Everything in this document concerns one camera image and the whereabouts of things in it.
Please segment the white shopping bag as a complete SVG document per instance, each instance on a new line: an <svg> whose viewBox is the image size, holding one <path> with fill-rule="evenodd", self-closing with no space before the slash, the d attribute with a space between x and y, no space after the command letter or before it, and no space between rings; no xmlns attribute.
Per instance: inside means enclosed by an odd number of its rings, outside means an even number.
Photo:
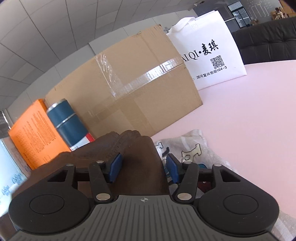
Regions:
<svg viewBox="0 0 296 241"><path fill-rule="evenodd" d="M236 42L218 11L182 18L167 36L197 90L247 75Z"/></svg>

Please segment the orange box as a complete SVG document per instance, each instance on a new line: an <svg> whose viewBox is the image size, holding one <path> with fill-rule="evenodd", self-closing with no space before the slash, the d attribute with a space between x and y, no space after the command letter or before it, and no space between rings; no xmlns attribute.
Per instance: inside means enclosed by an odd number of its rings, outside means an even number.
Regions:
<svg viewBox="0 0 296 241"><path fill-rule="evenodd" d="M11 140L32 170L50 162L62 152L71 151L54 128L46 111L44 101L37 99L9 131Z"/></svg>

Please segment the black leather sofa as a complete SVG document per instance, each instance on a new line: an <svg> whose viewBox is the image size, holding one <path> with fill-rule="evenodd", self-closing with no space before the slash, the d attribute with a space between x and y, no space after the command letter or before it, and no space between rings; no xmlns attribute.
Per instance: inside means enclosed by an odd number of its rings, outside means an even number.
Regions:
<svg viewBox="0 0 296 241"><path fill-rule="evenodd" d="M243 28L232 37L245 65L295 60L295 17Z"/></svg>

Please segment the large light blue box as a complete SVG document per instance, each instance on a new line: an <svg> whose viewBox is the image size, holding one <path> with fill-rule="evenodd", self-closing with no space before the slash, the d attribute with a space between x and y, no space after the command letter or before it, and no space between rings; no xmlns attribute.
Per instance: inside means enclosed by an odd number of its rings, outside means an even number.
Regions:
<svg viewBox="0 0 296 241"><path fill-rule="evenodd" d="M15 147L11 138L2 138L0 165L1 216L8 212L12 194L27 180L30 173L30 167Z"/></svg>

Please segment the brown cardboard box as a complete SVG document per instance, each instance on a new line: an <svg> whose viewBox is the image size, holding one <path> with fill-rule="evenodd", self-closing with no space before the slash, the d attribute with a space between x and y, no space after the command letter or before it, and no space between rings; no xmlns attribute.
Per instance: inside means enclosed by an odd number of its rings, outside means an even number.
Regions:
<svg viewBox="0 0 296 241"><path fill-rule="evenodd" d="M45 103L62 99L95 138L126 130L153 136L202 105L182 57L160 25L94 56L53 87Z"/></svg>

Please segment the dark blue thermos bottle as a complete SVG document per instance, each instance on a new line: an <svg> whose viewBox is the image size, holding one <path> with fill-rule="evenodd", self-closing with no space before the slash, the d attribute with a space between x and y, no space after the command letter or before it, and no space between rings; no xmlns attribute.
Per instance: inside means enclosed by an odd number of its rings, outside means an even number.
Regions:
<svg viewBox="0 0 296 241"><path fill-rule="evenodd" d="M52 104L47 116L71 151L95 141L66 99Z"/></svg>

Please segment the cartoon printed bed sheet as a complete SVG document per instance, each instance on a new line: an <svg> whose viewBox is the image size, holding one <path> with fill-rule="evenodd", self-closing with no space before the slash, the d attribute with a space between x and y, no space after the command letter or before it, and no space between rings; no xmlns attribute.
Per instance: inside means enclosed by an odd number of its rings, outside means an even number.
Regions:
<svg viewBox="0 0 296 241"><path fill-rule="evenodd" d="M203 168L221 164L237 172L229 162L223 160L208 147L201 130L192 130L180 137L155 141L154 146L164 167L166 167L167 154L172 153L179 162L193 162ZM295 238L295 218L280 211L271 233L279 240L293 240Z"/></svg>

